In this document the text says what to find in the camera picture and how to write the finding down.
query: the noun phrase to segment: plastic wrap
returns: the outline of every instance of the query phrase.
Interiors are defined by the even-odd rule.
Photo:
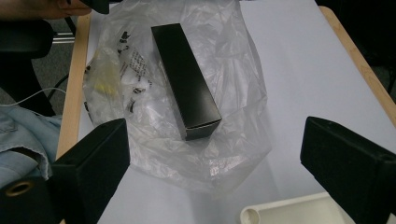
[[[181,139],[154,54],[150,27],[170,23],[181,23],[223,118],[205,139]],[[93,123],[123,115],[131,165],[146,174],[215,194],[235,189],[270,151],[262,68],[239,2],[126,0],[103,25],[84,85]]]

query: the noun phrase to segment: rectangular box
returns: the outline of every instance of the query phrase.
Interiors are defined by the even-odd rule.
[[[221,115],[181,25],[155,26],[151,31],[176,101],[181,137],[193,140],[210,136],[219,126]]]

